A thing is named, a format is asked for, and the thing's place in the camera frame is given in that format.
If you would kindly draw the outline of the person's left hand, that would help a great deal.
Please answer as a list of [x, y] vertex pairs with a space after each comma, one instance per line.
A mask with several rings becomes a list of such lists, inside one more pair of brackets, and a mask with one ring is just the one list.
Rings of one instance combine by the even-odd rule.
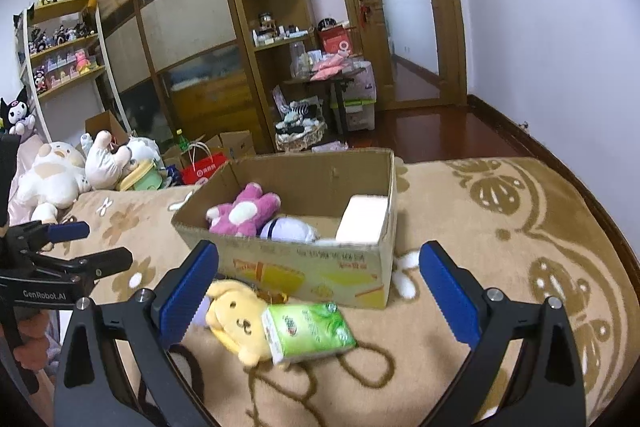
[[19, 321], [18, 331], [25, 337], [23, 344], [13, 349], [14, 359], [23, 369], [39, 372], [48, 363], [47, 351], [49, 340], [46, 330], [49, 325], [49, 314], [39, 311], [33, 317]]

